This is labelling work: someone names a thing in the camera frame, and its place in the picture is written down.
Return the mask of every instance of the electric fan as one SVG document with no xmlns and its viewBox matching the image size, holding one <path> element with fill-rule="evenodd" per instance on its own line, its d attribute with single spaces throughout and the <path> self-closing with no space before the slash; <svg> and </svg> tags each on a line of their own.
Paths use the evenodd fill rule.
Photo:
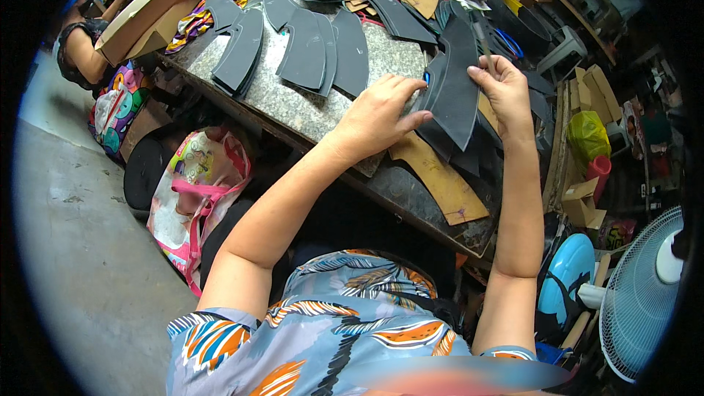
<svg viewBox="0 0 704 396">
<path fill-rule="evenodd" d="M 648 224 L 619 260 L 606 287 L 599 316 L 601 349 L 621 378 L 635 382 L 672 316 L 682 260 L 672 254 L 682 230 L 682 208 Z"/>
</svg>

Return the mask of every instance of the scissors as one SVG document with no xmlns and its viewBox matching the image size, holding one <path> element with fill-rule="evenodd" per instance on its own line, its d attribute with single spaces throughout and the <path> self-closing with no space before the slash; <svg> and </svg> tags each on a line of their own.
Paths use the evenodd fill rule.
<svg viewBox="0 0 704 396">
<path fill-rule="evenodd" d="M 516 40 L 512 39 L 511 36 L 509 36 L 498 28 L 495 28 L 494 32 L 499 36 L 506 48 L 510 50 L 516 58 L 523 58 L 523 50 L 520 46 L 518 46 Z"/>
</svg>

